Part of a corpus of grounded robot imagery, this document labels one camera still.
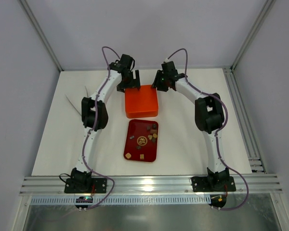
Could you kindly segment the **orange tin lid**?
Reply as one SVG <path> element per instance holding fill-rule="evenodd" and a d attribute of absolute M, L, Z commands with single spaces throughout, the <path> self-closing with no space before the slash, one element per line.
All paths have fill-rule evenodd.
<path fill-rule="evenodd" d="M 125 90 L 125 112 L 126 111 L 152 111 L 158 110 L 157 90 L 151 85 L 142 85 L 138 89 Z"/>

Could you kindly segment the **orange chocolate tin box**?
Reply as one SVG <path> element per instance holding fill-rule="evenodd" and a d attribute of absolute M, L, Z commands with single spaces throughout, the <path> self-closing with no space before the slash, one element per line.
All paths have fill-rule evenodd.
<path fill-rule="evenodd" d="M 126 117 L 130 119 L 134 118 L 146 118 L 146 117 L 156 117 L 158 115 L 158 110 L 152 111 L 126 111 Z"/>

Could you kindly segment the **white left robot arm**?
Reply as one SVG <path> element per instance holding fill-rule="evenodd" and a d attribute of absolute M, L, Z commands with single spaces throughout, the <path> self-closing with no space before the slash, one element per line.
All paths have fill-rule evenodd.
<path fill-rule="evenodd" d="M 127 54 L 107 65 L 108 73 L 98 89 L 81 100 L 81 120 L 84 126 L 84 143 L 76 166 L 66 180 L 65 193 L 105 193 L 110 177 L 97 173 L 88 165 L 101 131 L 108 123 L 106 103 L 114 90 L 140 89 L 139 71 L 133 75 L 135 60 Z"/>

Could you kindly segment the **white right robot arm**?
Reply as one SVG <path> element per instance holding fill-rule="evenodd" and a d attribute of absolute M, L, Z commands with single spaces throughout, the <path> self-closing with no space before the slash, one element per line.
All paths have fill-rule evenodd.
<path fill-rule="evenodd" d="M 220 147 L 221 135 L 228 113 L 223 111 L 223 103 L 217 93 L 209 94 L 194 86 L 186 73 L 178 73 L 173 61 L 164 62 L 157 71 L 152 88 L 167 92 L 169 89 L 182 94 L 195 106 L 195 124 L 202 132 L 208 153 L 207 176 L 191 178 L 194 192 L 226 192 L 234 183 L 229 167 L 223 162 Z"/>

